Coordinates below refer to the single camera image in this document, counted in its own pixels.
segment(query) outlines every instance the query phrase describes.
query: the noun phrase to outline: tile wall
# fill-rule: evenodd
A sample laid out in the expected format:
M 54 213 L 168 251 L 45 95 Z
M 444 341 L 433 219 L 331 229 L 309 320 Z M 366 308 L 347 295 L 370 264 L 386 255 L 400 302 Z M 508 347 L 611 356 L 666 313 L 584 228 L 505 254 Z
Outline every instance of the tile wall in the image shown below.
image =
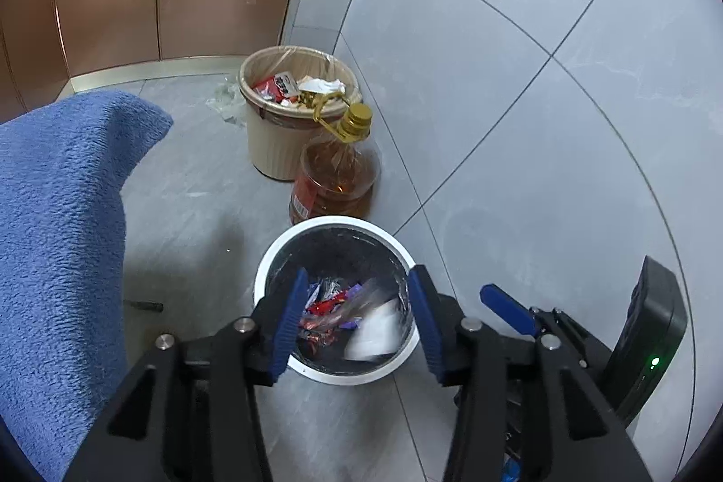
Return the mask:
M 372 220 L 468 314 L 505 329 L 478 297 L 496 282 L 613 345 L 643 257 L 675 272 L 688 331 L 634 434 L 670 480 L 723 400 L 721 0 L 297 0 L 289 17 L 286 38 L 334 51 L 375 108 Z M 448 394 L 418 352 L 395 381 L 441 480 Z

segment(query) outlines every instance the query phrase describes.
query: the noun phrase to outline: oil bottle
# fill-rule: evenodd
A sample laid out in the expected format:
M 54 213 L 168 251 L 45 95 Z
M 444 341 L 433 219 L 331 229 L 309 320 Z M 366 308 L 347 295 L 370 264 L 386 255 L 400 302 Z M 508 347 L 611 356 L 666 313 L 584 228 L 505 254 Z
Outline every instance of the oil bottle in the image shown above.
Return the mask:
M 364 216 L 380 174 L 379 150 L 369 136 L 371 109 L 363 103 L 350 104 L 341 119 L 330 125 L 321 118 L 321 109 L 336 97 L 344 98 L 334 92 L 315 102 L 314 120 L 324 131 L 301 151 L 288 205 L 294 225 L 319 215 Z

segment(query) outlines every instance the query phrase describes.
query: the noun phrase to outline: white rim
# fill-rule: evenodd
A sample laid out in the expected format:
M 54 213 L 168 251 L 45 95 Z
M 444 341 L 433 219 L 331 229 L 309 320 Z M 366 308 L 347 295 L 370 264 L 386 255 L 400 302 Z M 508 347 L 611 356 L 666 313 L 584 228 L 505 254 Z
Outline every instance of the white rim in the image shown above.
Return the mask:
M 320 216 L 313 219 L 309 219 L 298 225 L 294 225 L 291 229 L 287 229 L 279 237 L 276 238 L 269 249 L 266 250 L 264 257 L 261 258 L 261 264 L 256 272 L 256 280 L 254 281 L 254 305 L 264 297 L 266 291 L 266 276 L 268 276 L 269 270 L 271 269 L 271 263 L 276 258 L 281 248 L 286 245 L 289 241 L 300 235 L 306 233 L 310 229 L 315 227 L 352 227 L 371 235 L 377 240 L 381 241 L 386 245 L 395 255 L 399 258 L 400 262 L 404 265 L 404 269 L 409 271 L 414 266 L 414 259 L 409 255 L 409 252 L 404 249 L 404 246 L 395 240 L 392 235 L 388 234 L 384 229 L 380 229 L 376 225 L 373 225 L 367 221 L 361 219 L 355 219 L 349 216 Z M 389 360 L 386 364 L 382 365 L 378 369 L 366 372 L 366 374 L 357 374 L 354 376 L 340 376 L 337 374 L 327 374 L 325 372 L 319 372 L 314 370 L 310 366 L 300 362 L 294 356 L 289 356 L 288 366 L 295 372 L 315 380 L 317 382 L 323 382 L 324 384 L 337 384 L 341 386 L 355 386 L 357 384 L 367 384 L 378 380 L 391 374 L 400 365 L 402 365 L 406 359 L 414 351 L 419 342 L 419 333 L 417 332 L 417 325 L 412 323 L 409 335 L 407 335 L 404 344 L 397 352 L 397 355 Z

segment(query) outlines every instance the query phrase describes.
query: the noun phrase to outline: beige trash can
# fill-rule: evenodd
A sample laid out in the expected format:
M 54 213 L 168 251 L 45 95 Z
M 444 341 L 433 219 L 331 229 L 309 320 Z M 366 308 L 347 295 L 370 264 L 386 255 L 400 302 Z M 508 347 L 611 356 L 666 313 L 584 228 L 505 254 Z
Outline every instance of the beige trash can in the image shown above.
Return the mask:
M 360 102 L 357 77 L 351 68 L 323 51 L 300 46 L 276 46 L 251 54 L 241 65 L 239 84 L 246 97 L 246 127 L 249 155 L 254 166 L 276 180 L 294 180 L 299 169 L 301 148 L 321 126 L 314 122 L 313 109 L 283 107 L 265 101 L 253 90 L 262 80 L 290 72 L 296 80 L 305 75 L 315 79 L 341 80 L 349 102 Z M 324 107 L 322 115 L 335 121 L 346 111 L 346 103 L 334 99 Z

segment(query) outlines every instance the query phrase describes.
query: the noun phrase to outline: yellow bottle handle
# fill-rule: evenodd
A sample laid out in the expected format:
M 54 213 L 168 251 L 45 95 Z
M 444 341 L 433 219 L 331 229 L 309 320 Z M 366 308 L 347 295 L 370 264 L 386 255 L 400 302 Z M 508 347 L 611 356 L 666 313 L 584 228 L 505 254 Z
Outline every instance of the yellow bottle handle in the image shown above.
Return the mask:
M 349 106 L 352 105 L 352 103 L 349 102 L 348 98 L 344 96 L 344 93 L 342 93 L 342 91 L 334 91 L 329 94 L 320 94 L 316 98 L 314 98 L 314 121 L 321 124 L 321 126 L 326 129 L 326 131 L 334 135 L 336 138 L 342 140 L 345 144 L 348 144 L 348 138 L 342 136 L 335 127 L 324 121 L 321 117 L 321 111 L 324 108 L 324 105 L 326 105 L 327 102 L 329 102 L 332 98 L 341 98 L 341 100 Z

